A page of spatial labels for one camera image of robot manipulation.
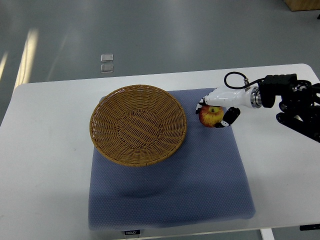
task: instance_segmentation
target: gray floor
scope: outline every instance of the gray floor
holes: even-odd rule
[[[30,82],[305,63],[320,78],[320,11],[282,0],[0,0],[0,122],[28,31],[39,38]],[[114,54],[114,72],[100,56]],[[315,240],[318,230],[274,229],[276,240]],[[261,239],[258,231],[185,239]]]

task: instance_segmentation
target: brown basket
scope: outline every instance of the brown basket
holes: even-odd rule
[[[182,144],[187,118],[168,92],[149,85],[119,88],[93,111],[90,135],[107,159],[130,167],[156,164]]]

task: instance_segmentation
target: blue mat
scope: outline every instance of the blue mat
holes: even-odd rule
[[[195,115],[198,101],[212,90],[170,92],[184,108],[187,134],[168,159],[129,167],[94,149],[91,230],[166,228],[253,217],[255,207],[232,128],[206,128]]]

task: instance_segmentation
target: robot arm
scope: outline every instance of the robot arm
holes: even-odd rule
[[[227,77],[239,74],[244,77],[244,86],[228,85]],[[312,85],[306,80],[298,80],[296,74],[267,75],[249,83],[240,72],[230,72],[224,77],[225,86],[219,86],[203,97],[196,106],[196,114],[203,106],[221,106],[229,108],[216,128],[228,127],[240,115],[237,106],[249,108],[272,108],[276,96],[281,96],[279,108],[282,112],[276,115],[279,123],[320,142],[320,83]]]

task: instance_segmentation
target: apple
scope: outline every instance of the apple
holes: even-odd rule
[[[199,120],[204,126],[214,128],[217,123],[222,121],[224,114],[222,106],[206,105],[202,106],[199,112]]]

